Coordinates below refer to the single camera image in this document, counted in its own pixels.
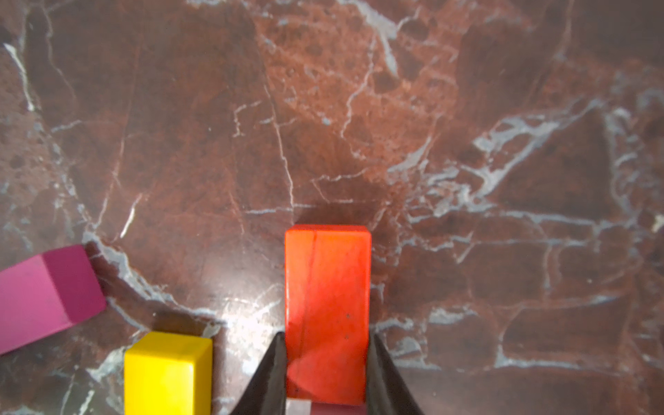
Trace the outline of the yellow block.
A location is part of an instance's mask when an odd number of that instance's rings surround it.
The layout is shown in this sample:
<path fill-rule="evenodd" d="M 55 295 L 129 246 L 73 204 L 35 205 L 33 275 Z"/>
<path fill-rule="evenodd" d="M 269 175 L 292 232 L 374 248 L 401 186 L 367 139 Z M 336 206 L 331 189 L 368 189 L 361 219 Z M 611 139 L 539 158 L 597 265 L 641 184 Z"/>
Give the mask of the yellow block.
<path fill-rule="evenodd" d="M 209 414 L 213 341 L 152 331 L 124 353 L 125 414 Z"/>

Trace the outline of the magenta block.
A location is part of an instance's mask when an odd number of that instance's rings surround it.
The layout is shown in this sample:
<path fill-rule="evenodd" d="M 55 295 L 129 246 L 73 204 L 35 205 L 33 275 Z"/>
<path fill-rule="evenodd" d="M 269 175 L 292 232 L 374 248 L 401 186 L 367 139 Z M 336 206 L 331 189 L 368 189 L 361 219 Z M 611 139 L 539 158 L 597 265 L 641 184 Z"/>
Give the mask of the magenta block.
<path fill-rule="evenodd" d="M 72 328 L 106 307 L 82 245 L 26 259 L 1 271 L 1 353 Z"/>

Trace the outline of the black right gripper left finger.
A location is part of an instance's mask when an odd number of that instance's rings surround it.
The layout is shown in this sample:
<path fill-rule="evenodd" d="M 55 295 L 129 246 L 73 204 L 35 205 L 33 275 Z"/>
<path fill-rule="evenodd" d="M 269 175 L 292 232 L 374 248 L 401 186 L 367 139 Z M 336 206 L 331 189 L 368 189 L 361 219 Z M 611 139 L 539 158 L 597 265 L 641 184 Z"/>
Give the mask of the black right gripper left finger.
<path fill-rule="evenodd" d="M 278 332 L 231 415 L 285 415 L 286 370 L 285 333 Z"/>

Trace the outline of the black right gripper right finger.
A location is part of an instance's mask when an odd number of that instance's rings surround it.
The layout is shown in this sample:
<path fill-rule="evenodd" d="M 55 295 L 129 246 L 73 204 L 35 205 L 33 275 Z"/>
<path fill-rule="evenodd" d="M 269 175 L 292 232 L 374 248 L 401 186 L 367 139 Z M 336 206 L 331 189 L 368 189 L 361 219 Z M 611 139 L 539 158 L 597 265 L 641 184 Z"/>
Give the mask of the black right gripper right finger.
<path fill-rule="evenodd" d="M 369 415 L 423 415 L 378 335 L 371 335 L 366 369 Z"/>

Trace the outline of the long red block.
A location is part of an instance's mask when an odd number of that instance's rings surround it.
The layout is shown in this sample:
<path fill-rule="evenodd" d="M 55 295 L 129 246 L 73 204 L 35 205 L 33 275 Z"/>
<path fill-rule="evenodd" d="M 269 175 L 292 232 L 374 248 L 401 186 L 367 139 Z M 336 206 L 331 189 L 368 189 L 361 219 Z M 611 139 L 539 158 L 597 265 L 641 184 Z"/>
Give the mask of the long red block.
<path fill-rule="evenodd" d="M 371 259 L 364 226 L 297 225 L 286 232 L 288 397 L 364 403 Z"/>

